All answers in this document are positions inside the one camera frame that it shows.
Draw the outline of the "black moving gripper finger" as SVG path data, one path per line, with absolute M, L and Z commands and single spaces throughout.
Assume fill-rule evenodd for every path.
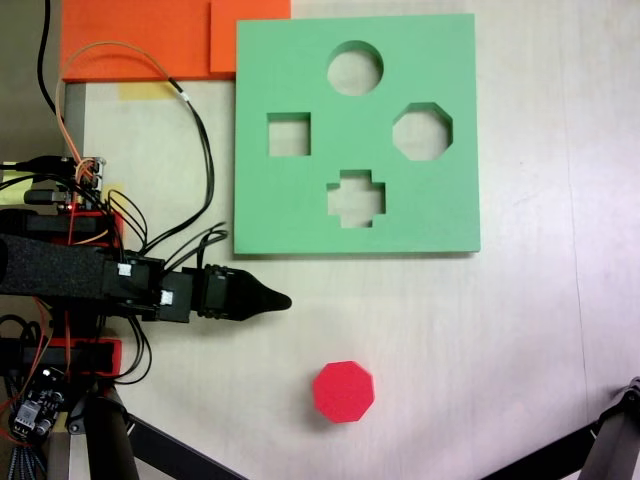
M 243 307 L 242 321 L 251 319 L 261 314 L 286 311 L 291 308 L 290 302 L 276 304 L 249 304 Z

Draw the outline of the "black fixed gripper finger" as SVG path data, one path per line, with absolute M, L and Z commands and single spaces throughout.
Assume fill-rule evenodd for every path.
M 260 282 L 251 273 L 242 273 L 242 290 L 254 303 L 291 303 L 291 298 L 281 292 L 273 290 Z

